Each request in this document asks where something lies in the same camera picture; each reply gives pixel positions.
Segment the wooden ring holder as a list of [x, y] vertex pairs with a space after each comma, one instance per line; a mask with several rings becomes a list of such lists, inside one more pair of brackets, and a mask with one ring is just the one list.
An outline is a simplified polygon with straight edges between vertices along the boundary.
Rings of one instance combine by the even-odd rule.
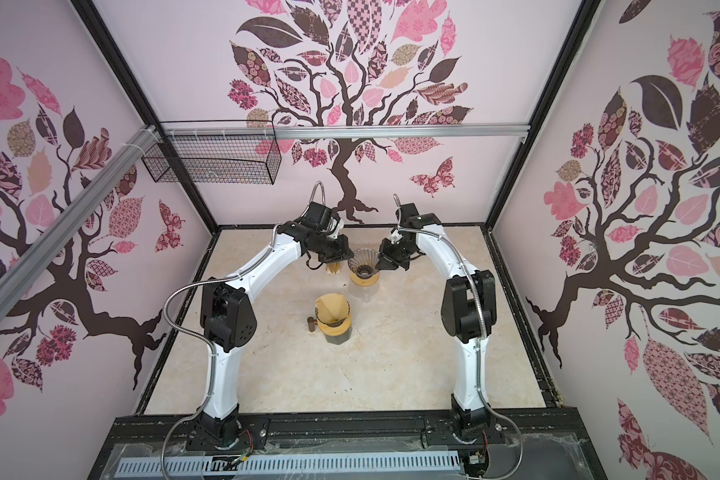
[[376, 270], [358, 270], [357, 272], [352, 271], [350, 279], [355, 285], [359, 287], [370, 287], [379, 281], [380, 272]]
[[343, 337], [351, 334], [352, 319], [346, 317], [344, 319], [326, 323], [321, 320], [317, 321], [319, 330], [329, 338]]

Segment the brown paper coffee filter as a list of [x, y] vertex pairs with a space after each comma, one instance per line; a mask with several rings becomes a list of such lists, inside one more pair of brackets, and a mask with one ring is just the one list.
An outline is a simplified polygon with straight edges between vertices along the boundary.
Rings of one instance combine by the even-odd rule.
[[324, 322], [342, 319], [351, 315], [349, 301], [342, 294], [324, 294], [315, 301], [315, 315]]

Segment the green glass dripper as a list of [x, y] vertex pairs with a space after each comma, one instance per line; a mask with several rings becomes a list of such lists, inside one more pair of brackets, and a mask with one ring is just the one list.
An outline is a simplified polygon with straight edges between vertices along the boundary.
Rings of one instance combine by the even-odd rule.
[[352, 326], [352, 316], [346, 316], [342, 319], [334, 319], [330, 322], [324, 322], [320, 318], [317, 319], [318, 328], [328, 336], [339, 336], [348, 331]]

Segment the grey glass carafe mug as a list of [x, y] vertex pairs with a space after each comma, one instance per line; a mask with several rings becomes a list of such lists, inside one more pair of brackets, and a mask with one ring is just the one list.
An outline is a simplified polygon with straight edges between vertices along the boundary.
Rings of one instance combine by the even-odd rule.
[[350, 317], [333, 323], [325, 323], [315, 317], [308, 317], [307, 325], [310, 332], [320, 331], [328, 343], [335, 345], [342, 344], [349, 340], [352, 333]]

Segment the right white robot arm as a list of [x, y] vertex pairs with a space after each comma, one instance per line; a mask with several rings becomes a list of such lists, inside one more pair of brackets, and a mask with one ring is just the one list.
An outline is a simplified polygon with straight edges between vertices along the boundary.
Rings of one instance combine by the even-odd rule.
[[478, 269], [462, 255], [435, 214], [421, 214], [407, 203], [397, 208], [396, 218], [397, 225], [380, 244], [376, 268], [407, 270], [423, 256], [444, 278], [440, 316], [458, 351], [451, 414], [456, 439], [468, 444], [492, 421], [485, 363], [497, 320], [496, 282], [490, 271]]

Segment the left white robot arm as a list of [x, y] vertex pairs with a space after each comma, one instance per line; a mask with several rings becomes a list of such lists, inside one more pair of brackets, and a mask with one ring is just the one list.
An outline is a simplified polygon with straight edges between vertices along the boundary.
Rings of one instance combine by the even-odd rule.
[[258, 326], [254, 301], [269, 282], [302, 256], [315, 256], [320, 265], [351, 259], [354, 253], [342, 228], [338, 213], [311, 202], [301, 216], [276, 226], [269, 243], [241, 268], [202, 284], [200, 325], [212, 350], [208, 392], [195, 423], [211, 444], [227, 448], [241, 431], [237, 383], [243, 348]]

